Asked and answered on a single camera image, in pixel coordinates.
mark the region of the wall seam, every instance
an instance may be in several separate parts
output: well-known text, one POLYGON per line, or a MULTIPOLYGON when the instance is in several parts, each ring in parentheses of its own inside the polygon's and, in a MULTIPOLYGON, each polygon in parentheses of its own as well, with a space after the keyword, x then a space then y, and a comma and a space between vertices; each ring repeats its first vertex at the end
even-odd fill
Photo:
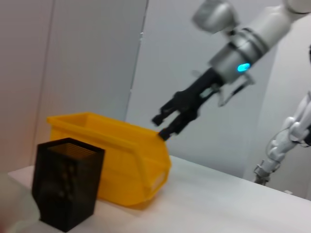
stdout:
POLYGON ((36 137, 38 134, 39 116, 40 116, 40 111, 41 111, 44 84, 45 84, 45 79, 46 79, 46 74, 47 74, 48 56, 49 56, 50 43, 51 43, 51 34, 52 34, 52 27, 53 27, 53 20, 54 20, 55 5, 56 5, 56 0, 52 0, 50 21, 49 21, 49 26, 48 26, 49 27, 48 37, 47 37, 47 43, 45 47, 44 65, 43 65, 43 70, 42 70, 42 78, 41 78, 41 85, 40 85, 40 92, 39 92, 39 100, 38 100, 38 106, 37 106, 37 113, 35 117, 35 130, 34 130, 33 142, 32 142, 33 145, 32 145, 29 165, 31 165, 35 161, 35 150, 36 150, 35 142, 36 142, 36 137))
POLYGON ((146 23, 146 17, 147 17, 149 1, 150 0, 146 1, 145 14, 144 14, 144 18, 143 18, 142 26, 141 26, 141 30, 140 30, 139 45, 138 45, 137 54, 136 54, 136 61, 135 61, 135 65, 134 65, 134 72, 133 72, 133 76, 132 76, 132 82, 131 82, 131 87, 130 87, 130 94, 129 94, 129 97, 128 97, 128 100, 127 100, 127 105, 126 105, 126 108, 125 108, 125 119, 124 119, 124 121, 126 121, 126 119, 127 119, 128 109, 129 109, 129 106, 130 106, 130 101, 131 101, 131 96, 132 96, 132 89, 133 89, 135 75, 136 75, 136 71, 137 71, 137 64, 138 64, 138 57, 139 57, 140 47, 141 47, 141 43, 142 43, 142 40, 143 40, 143 33, 144 33, 144 28, 145 28, 145 23, 146 23))

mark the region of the white robotic hand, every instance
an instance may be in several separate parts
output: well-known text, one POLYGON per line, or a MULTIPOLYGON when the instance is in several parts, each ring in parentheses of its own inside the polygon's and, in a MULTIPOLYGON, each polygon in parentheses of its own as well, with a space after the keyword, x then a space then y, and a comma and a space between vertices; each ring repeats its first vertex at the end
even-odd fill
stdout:
POLYGON ((286 153, 294 149, 298 144, 311 144, 311 93, 301 101, 295 115, 285 120, 282 131, 278 133, 267 148, 266 160, 257 165, 255 183, 266 185, 270 175, 276 172, 281 162, 285 159, 286 153))

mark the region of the black mesh container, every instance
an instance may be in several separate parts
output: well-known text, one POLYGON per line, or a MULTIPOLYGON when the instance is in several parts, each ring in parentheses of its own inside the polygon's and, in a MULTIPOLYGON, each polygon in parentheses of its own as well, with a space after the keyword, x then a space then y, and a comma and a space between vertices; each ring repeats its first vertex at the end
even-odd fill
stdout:
POLYGON ((104 150, 71 139, 38 145, 32 194, 41 221, 68 232, 93 215, 104 150))

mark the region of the yellow plastic bin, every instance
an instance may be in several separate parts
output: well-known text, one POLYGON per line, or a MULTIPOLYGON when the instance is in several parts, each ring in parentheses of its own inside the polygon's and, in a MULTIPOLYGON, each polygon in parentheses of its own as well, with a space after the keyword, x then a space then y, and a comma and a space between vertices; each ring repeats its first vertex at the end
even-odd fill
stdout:
POLYGON ((51 140, 71 137, 105 149, 98 197, 119 205, 150 200, 167 181, 171 161, 157 132, 93 113, 48 118, 51 140))

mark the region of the white tabletop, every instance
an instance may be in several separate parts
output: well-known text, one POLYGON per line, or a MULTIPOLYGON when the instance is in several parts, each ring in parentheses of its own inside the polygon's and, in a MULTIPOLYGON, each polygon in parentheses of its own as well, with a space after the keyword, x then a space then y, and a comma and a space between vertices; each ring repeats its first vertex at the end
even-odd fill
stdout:
MULTIPOLYGON (((98 201, 70 233, 311 233, 311 202, 172 157, 166 186, 143 211, 98 201)), ((10 175, 30 186, 33 167, 10 175)), ((39 222, 23 233, 58 233, 39 222)))

